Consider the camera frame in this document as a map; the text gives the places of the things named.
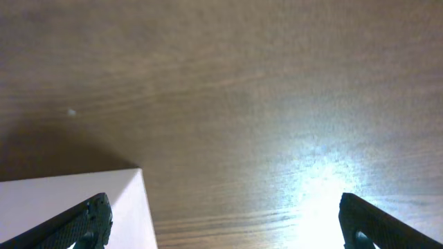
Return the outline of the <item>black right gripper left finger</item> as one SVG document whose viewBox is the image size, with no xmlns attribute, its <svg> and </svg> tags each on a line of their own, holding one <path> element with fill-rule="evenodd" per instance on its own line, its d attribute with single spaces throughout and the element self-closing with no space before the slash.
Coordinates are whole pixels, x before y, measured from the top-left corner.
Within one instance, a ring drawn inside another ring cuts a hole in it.
<svg viewBox="0 0 443 249">
<path fill-rule="evenodd" d="M 1 249 L 104 249 L 112 210 L 102 192 L 3 243 Z"/>
</svg>

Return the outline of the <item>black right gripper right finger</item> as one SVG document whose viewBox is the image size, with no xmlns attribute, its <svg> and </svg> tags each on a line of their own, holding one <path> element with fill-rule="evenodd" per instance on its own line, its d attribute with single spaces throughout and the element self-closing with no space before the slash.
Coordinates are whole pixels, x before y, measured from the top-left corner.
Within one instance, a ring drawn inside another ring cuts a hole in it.
<svg viewBox="0 0 443 249">
<path fill-rule="evenodd" d="M 338 219 L 344 248 L 434 248 L 442 244 L 352 193 L 343 193 Z"/>
</svg>

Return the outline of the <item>pink cardboard box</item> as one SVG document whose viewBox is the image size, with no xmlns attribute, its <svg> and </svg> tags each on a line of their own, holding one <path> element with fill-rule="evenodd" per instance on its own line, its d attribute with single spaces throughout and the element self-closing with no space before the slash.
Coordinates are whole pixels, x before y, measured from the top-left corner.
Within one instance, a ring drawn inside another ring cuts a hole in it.
<svg viewBox="0 0 443 249">
<path fill-rule="evenodd" d="M 113 213 L 108 248 L 155 249 L 156 236 L 141 169 L 1 183 L 1 241 L 34 228 L 104 192 Z"/>
</svg>

